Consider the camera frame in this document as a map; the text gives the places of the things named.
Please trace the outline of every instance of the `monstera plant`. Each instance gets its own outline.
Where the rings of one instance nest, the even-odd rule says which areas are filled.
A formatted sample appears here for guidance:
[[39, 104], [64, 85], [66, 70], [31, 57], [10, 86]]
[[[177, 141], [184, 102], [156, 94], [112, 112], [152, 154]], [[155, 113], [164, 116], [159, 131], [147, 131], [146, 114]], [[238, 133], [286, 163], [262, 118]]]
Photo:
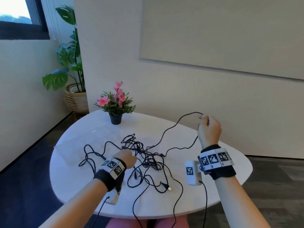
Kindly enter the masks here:
[[78, 92], [86, 92], [74, 9], [65, 5], [56, 8], [56, 11], [63, 20], [74, 26], [74, 31], [70, 36], [71, 41], [60, 45], [56, 51], [58, 62], [63, 68], [48, 73], [42, 78], [42, 83], [47, 90], [52, 87], [55, 91], [63, 88], [70, 76], [77, 84]]

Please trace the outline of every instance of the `woven planter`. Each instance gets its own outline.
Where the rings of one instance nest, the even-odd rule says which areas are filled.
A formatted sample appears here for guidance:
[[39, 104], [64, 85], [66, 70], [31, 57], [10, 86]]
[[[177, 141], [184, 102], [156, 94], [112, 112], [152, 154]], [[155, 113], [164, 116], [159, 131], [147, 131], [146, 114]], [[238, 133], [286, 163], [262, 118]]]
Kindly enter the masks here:
[[89, 113], [87, 93], [72, 93], [71, 88], [77, 86], [77, 84], [68, 85], [63, 91], [64, 101], [67, 106], [77, 113]]

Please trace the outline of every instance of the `table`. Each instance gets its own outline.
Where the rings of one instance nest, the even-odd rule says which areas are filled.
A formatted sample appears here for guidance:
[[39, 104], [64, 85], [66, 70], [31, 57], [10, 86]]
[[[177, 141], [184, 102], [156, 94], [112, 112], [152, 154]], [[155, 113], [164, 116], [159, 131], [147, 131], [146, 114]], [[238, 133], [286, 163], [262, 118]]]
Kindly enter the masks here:
[[[107, 139], [120, 145], [120, 141], [129, 134], [136, 134], [137, 140], [144, 143], [145, 146], [156, 144], [165, 129], [173, 126], [175, 122], [170, 122], [157, 117], [132, 113], [124, 114], [120, 125], [112, 125], [109, 115], [101, 110], [94, 111], [75, 122], [59, 139], [54, 148], [50, 162], [50, 179], [53, 191], [57, 198], [66, 203], [79, 190], [81, 190], [93, 178], [93, 172], [89, 164], [78, 167], [80, 159], [84, 159], [83, 144], [79, 141], [91, 144], [96, 152], [102, 153], [103, 144]], [[197, 132], [191, 128], [178, 124], [165, 133], [165, 136], [159, 146], [151, 149], [152, 152], [165, 153], [172, 147], [189, 147], [197, 136]], [[252, 172], [250, 161], [238, 150], [219, 142], [221, 147], [226, 148], [235, 165], [238, 181], [243, 184]], [[184, 215], [196, 212], [205, 208], [206, 195], [203, 185], [190, 186], [187, 184], [185, 175], [185, 161], [197, 160], [201, 150], [200, 142], [197, 140], [190, 149], [170, 150], [165, 158], [165, 164], [170, 168], [175, 179], [179, 180], [184, 187], [182, 197], [178, 201], [175, 214]], [[110, 157], [118, 151], [117, 148], [107, 145], [105, 157]], [[96, 162], [96, 166], [103, 163], [100, 157], [94, 154], [90, 155]], [[135, 199], [147, 187], [143, 182], [136, 188], [129, 188], [126, 184], [132, 170], [125, 173], [124, 184], [116, 205], [105, 203], [100, 215], [116, 218], [134, 218], [132, 206]], [[164, 181], [164, 174], [152, 168], [148, 172], [153, 176], [155, 182]], [[170, 174], [167, 174], [169, 185], [172, 191], [164, 194], [158, 193], [154, 187], [150, 186], [146, 192], [137, 200], [134, 211], [139, 219], [157, 219], [173, 216], [173, 205], [180, 196], [181, 186], [175, 182]], [[203, 182], [206, 185], [208, 193], [208, 206], [214, 205], [220, 201], [216, 190], [214, 180], [209, 175], [202, 174]], [[139, 179], [131, 178], [131, 184], [136, 184]], [[95, 213], [99, 211], [101, 203], [96, 208]]]

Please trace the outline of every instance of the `hand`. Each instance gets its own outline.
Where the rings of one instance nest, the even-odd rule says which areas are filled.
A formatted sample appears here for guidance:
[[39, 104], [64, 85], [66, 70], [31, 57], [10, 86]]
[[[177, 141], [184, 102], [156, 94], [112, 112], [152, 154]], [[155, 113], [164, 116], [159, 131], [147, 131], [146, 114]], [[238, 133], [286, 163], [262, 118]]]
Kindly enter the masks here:
[[206, 114], [200, 116], [200, 119], [197, 136], [202, 144], [202, 149], [218, 144], [222, 132], [221, 124], [214, 117]]
[[129, 149], [122, 149], [121, 151], [116, 153], [113, 157], [117, 157], [123, 160], [127, 166], [127, 169], [132, 168], [137, 161], [137, 157], [133, 156], [131, 150]]

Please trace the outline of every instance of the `wristband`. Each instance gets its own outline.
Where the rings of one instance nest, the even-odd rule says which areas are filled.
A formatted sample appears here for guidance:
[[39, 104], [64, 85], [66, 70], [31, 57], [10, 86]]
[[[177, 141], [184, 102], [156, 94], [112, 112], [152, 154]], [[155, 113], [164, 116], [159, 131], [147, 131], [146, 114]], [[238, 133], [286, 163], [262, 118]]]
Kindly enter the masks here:
[[108, 188], [108, 192], [114, 189], [120, 175], [124, 175], [126, 164], [119, 158], [107, 159], [94, 174], [94, 178], [101, 180]]
[[210, 174], [213, 180], [220, 177], [233, 177], [236, 175], [234, 165], [226, 149], [219, 145], [211, 145], [201, 151], [198, 156], [201, 170], [205, 174]]

